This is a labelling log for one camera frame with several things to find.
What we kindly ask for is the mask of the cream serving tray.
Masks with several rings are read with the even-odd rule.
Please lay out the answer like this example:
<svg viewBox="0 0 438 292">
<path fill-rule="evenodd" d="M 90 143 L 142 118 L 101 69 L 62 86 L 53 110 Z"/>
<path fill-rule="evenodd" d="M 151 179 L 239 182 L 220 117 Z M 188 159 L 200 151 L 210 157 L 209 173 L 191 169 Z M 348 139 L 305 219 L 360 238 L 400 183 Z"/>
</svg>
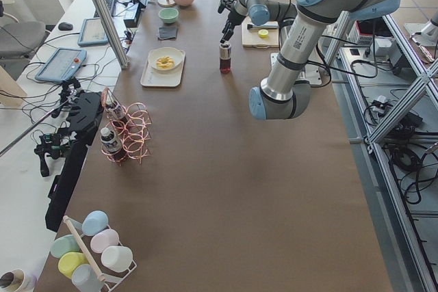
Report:
<svg viewBox="0 0 438 292">
<path fill-rule="evenodd" d="M 150 88 L 175 88 L 181 83 L 185 51 L 161 47 L 149 51 L 140 84 Z"/>
</svg>

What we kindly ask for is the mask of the tea bottle front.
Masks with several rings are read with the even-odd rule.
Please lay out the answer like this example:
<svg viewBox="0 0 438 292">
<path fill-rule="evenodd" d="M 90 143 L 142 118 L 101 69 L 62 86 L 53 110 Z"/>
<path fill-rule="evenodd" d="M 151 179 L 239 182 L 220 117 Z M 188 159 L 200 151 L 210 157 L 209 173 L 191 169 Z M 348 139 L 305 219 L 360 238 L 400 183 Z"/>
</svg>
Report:
<svg viewBox="0 0 438 292">
<path fill-rule="evenodd" d="M 125 156 L 125 150 L 115 132 L 107 127 L 100 130 L 103 152 L 114 161 L 121 161 Z"/>
</svg>

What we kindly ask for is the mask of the half lemon slice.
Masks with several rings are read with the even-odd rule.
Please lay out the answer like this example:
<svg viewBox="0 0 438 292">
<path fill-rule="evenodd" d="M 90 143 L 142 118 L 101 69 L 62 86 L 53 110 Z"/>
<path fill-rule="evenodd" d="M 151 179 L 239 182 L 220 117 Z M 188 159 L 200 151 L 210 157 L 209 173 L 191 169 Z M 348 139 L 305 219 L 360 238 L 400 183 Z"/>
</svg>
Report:
<svg viewBox="0 0 438 292">
<path fill-rule="evenodd" d="M 260 38 L 267 38 L 269 31 L 267 29 L 260 29 L 257 34 Z"/>
</svg>

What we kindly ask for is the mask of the grey folded cloth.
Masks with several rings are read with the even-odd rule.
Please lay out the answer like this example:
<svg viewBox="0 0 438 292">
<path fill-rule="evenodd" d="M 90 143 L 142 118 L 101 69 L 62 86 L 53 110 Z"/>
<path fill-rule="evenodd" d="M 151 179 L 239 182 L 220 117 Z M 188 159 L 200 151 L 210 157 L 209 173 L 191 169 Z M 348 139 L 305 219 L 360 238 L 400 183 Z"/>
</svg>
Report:
<svg viewBox="0 0 438 292">
<path fill-rule="evenodd" d="M 177 26 L 162 26 L 158 28 L 157 38 L 159 40 L 172 40 L 177 38 Z"/>
</svg>

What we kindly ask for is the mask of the white round plate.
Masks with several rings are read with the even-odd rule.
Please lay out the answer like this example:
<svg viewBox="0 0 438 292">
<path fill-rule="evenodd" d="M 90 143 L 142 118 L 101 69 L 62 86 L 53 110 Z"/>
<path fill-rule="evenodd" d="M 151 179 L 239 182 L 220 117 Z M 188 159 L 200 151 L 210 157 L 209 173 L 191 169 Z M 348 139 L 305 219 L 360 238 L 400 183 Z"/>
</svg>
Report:
<svg viewBox="0 0 438 292">
<path fill-rule="evenodd" d="M 162 47 L 149 52 L 148 61 L 158 72 L 176 69 L 183 61 L 185 53 L 173 47 Z"/>
</svg>

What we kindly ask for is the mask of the black power adapter box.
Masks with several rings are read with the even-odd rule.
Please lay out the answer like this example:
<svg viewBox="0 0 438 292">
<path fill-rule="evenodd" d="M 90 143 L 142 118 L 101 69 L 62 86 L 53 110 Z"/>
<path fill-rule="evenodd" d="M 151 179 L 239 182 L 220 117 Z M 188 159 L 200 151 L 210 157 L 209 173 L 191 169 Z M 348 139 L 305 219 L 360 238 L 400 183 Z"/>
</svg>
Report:
<svg viewBox="0 0 438 292">
<path fill-rule="evenodd" d="M 141 15 L 141 6 L 139 3 L 130 3 L 124 11 L 124 24 L 127 28 L 138 26 Z"/>
</svg>

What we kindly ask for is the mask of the blue teach pendant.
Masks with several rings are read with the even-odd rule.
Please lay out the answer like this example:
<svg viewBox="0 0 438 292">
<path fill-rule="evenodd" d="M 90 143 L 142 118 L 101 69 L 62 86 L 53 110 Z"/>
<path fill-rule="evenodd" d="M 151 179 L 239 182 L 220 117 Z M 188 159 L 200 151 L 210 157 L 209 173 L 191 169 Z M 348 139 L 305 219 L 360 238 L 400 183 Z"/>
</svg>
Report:
<svg viewBox="0 0 438 292">
<path fill-rule="evenodd" d="M 109 42 L 100 18 L 83 20 L 77 44 L 80 47 L 94 47 Z"/>
<path fill-rule="evenodd" d="M 35 80 L 61 83 L 71 79 L 87 58 L 83 49 L 58 48 L 38 71 Z"/>
</svg>

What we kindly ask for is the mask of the red white equipment box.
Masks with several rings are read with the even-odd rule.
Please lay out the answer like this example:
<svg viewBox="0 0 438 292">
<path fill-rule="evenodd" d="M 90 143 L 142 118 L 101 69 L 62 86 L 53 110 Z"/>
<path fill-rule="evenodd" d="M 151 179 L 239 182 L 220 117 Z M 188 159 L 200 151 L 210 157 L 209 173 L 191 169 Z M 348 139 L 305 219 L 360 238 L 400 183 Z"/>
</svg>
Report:
<svg viewBox="0 0 438 292">
<path fill-rule="evenodd" d="M 382 18 L 356 21 L 349 35 L 353 43 L 362 45 L 370 45 L 373 37 L 393 37 L 393 34 Z"/>
</svg>

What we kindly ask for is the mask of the blue teach pendant near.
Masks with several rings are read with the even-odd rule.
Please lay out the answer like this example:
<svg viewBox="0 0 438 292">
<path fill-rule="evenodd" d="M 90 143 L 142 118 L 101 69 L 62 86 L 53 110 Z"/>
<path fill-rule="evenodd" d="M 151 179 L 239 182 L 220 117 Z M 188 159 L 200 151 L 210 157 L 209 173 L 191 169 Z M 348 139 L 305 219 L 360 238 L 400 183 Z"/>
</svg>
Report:
<svg viewBox="0 0 438 292">
<path fill-rule="evenodd" d="M 71 79 L 87 58 L 83 49 L 58 48 L 38 71 L 35 80 L 61 83 Z"/>
</svg>

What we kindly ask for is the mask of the grey office chair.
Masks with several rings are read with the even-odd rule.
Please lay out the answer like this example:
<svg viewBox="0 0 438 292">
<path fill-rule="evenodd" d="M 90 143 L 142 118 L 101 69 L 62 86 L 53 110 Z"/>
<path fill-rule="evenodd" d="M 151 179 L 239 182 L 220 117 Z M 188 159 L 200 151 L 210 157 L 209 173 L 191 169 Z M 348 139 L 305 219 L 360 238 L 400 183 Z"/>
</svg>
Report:
<svg viewBox="0 0 438 292">
<path fill-rule="evenodd" d="M 43 43 L 45 36 L 45 24 L 40 21 L 1 26 L 1 58 L 26 57 Z"/>
</svg>

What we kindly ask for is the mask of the pink plastic cup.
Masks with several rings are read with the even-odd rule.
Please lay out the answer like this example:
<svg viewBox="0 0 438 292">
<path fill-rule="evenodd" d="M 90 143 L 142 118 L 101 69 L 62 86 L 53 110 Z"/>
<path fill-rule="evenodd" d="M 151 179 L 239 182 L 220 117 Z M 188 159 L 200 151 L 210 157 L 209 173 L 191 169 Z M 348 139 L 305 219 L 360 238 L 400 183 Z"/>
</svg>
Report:
<svg viewBox="0 0 438 292">
<path fill-rule="evenodd" d="M 118 245 L 119 240 L 119 234 L 114 229 L 107 228 L 93 236 L 90 247 L 93 252 L 100 254 L 106 248 Z"/>
</svg>

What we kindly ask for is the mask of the white plastic cup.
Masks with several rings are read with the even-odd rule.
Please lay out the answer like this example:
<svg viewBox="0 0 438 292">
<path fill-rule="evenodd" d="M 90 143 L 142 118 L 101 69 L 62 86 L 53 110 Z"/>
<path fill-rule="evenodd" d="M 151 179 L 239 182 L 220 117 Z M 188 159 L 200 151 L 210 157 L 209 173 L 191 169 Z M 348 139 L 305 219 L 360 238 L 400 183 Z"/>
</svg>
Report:
<svg viewBox="0 0 438 292">
<path fill-rule="evenodd" d="M 101 254 L 102 265 L 118 273 L 128 270 L 132 261 L 133 252 L 123 245 L 110 246 Z"/>
</svg>

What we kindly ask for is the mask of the green plastic cup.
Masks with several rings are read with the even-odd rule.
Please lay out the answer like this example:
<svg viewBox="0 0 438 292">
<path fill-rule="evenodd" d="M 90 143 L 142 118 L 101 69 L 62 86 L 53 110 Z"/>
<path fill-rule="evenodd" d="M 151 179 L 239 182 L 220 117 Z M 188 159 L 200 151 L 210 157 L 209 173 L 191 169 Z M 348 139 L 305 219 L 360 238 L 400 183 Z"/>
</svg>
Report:
<svg viewBox="0 0 438 292">
<path fill-rule="evenodd" d="M 61 258 L 68 252 L 79 252 L 81 249 L 75 238 L 69 234 L 61 236 L 52 243 L 50 254 L 55 258 Z"/>
</svg>

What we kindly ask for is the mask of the paper cup container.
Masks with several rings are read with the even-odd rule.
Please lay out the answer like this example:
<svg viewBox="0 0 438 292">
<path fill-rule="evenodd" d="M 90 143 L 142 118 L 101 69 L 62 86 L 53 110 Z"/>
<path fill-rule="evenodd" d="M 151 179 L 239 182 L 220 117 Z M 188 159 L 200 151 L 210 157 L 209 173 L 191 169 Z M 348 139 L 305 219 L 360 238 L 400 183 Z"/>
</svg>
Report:
<svg viewBox="0 0 438 292">
<path fill-rule="evenodd" d="M 36 285 L 36 277 L 27 274 L 22 269 L 14 269 L 1 277 L 1 291 L 23 292 L 31 291 Z"/>
</svg>

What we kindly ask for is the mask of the aluminium frame post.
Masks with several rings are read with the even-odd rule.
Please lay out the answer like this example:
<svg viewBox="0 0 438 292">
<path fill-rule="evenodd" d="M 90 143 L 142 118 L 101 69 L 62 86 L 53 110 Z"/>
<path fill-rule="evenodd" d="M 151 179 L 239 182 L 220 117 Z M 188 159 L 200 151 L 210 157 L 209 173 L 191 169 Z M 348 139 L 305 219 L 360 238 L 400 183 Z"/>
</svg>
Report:
<svg viewBox="0 0 438 292">
<path fill-rule="evenodd" d="M 116 56 L 116 59 L 118 60 L 118 63 L 120 64 L 120 67 L 122 69 L 127 68 L 129 66 L 129 59 L 121 45 L 116 27 L 112 20 L 112 15 L 107 8 L 105 0 L 92 0 L 92 2 L 100 16 L 102 26 L 109 40 L 109 44 Z"/>
</svg>

